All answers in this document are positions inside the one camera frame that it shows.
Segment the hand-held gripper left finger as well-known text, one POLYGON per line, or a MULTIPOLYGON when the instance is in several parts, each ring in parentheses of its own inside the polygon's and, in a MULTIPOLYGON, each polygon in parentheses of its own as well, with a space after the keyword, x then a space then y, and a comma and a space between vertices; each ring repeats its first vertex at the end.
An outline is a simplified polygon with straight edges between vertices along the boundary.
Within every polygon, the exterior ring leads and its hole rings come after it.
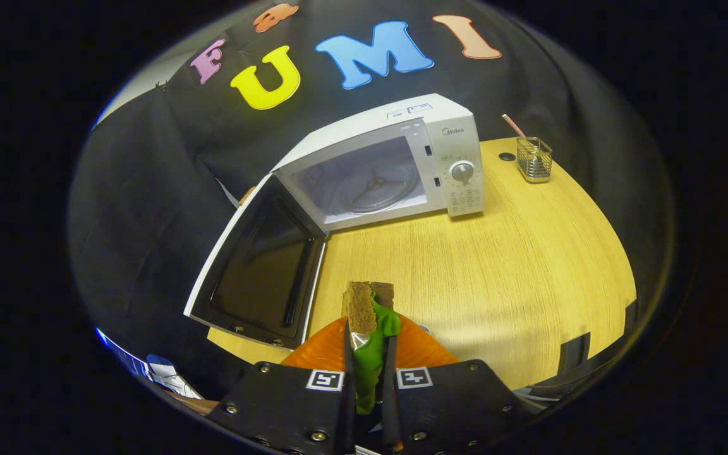
POLYGON ((269 454, 355 451, 355 374, 349 328, 342 326, 342 369, 250 365, 206 420, 269 454))

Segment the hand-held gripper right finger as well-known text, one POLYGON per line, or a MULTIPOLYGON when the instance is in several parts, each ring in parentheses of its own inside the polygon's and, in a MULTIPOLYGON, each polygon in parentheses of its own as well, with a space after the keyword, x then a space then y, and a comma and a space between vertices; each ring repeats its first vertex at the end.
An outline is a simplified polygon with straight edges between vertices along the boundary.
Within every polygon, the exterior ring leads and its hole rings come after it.
POLYGON ((532 406, 482 360, 461 361, 400 316, 388 340, 384 440, 402 452, 487 452, 532 421, 532 406))

